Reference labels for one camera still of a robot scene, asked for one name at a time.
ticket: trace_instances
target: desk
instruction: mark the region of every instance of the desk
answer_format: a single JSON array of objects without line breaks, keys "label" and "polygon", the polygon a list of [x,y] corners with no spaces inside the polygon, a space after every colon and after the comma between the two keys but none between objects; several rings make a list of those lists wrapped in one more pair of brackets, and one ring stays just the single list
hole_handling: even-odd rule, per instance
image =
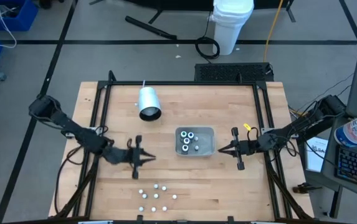
[{"label": "desk", "polygon": [[[268,83],[267,86],[275,126],[280,128],[290,122],[283,85]],[[180,126],[212,127],[217,149],[232,140],[231,128],[234,126],[239,128],[239,137],[245,139],[247,131],[242,128],[244,122],[258,127],[252,87],[152,87],[158,94],[163,114],[156,121],[144,122],[138,117],[135,107],[140,86],[112,86],[106,121],[109,131],[105,135],[115,140],[116,147],[125,147],[128,138],[142,134],[142,147],[156,155],[157,159],[140,168],[138,180],[131,179],[131,167],[128,164],[113,166],[101,159],[91,219],[135,220],[137,215],[144,215],[145,220],[226,221],[227,216],[234,216],[237,221],[273,220],[262,154],[244,156],[246,170],[238,171],[236,159],[226,154],[215,153],[211,157],[193,159],[179,157],[174,150],[174,132]],[[73,120],[82,126],[90,123],[96,89],[95,82],[81,84]],[[259,96],[261,105],[264,105],[262,96]],[[67,140],[64,157],[76,146],[75,140]],[[290,157],[282,151],[281,157],[287,187],[291,189],[304,182],[300,156]],[[80,161],[82,154],[77,153],[72,159]],[[66,163],[60,176],[59,208],[75,191],[79,174],[80,166]],[[168,190],[154,190],[155,183],[167,186]],[[143,189],[149,197],[142,199],[139,189]],[[159,199],[152,197],[156,192],[159,193]],[[178,199],[173,200],[172,194],[176,194]],[[282,217],[285,214],[282,197],[280,193],[277,195]],[[293,193],[293,196],[304,211],[313,217],[309,195]],[[139,206],[145,207],[145,211],[140,213]],[[169,210],[161,211],[162,206],[167,206]],[[53,207],[51,205],[50,215],[55,214]],[[151,207],[157,207],[158,211],[151,212]]]}]

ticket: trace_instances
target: black vent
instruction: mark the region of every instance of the black vent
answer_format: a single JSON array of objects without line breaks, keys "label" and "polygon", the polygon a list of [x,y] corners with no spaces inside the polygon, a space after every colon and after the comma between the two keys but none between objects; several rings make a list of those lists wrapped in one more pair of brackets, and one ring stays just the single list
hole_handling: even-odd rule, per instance
[{"label": "black vent", "polygon": [[205,63],[195,65],[195,81],[198,82],[238,82],[238,75],[243,82],[274,80],[274,73],[269,63]]}]

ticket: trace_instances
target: gray tray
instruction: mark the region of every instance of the gray tray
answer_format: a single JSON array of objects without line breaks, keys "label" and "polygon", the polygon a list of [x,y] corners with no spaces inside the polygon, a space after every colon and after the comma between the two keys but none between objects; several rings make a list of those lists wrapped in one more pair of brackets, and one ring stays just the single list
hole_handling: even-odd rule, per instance
[{"label": "gray tray", "polygon": [[[184,142],[181,138],[181,132],[194,133],[195,137],[199,139],[197,141],[191,140],[188,144],[189,150],[183,152],[182,147]],[[176,152],[180,156],[199,157],[199,156],[211,156],[216,151],[214,144],[214,131],[208,127],[180,127],[176,129]]]}]

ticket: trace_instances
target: white bucket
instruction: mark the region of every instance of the white bucket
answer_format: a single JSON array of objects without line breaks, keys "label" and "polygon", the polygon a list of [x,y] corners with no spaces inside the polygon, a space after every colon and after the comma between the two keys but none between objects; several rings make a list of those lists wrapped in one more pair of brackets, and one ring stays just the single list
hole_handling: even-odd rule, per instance
[{"label": "white bucket", "polygon": [[234,49],[242,26],[253,12],[253,0],[214,0],[212,20],[216,22],[214,40],[220,45],[220,55]]}]

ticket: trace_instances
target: blue label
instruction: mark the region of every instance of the blue label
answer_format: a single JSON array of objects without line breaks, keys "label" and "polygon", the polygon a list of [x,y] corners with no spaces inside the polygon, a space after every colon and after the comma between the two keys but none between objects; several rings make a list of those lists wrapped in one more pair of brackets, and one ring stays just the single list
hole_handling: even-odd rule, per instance
[{"label": "blue label", "polygon": [[343,130],[343,127],[337,128],[336,131],[335,131],[335,134],[336,134],[337,140],[339,140],[339,142],[342,145],[347,146],[347,147],[355,147],[355,146],[357,146],[356,143],[350,141],[350,139],[348,139],[346,137],[345,132]]}]

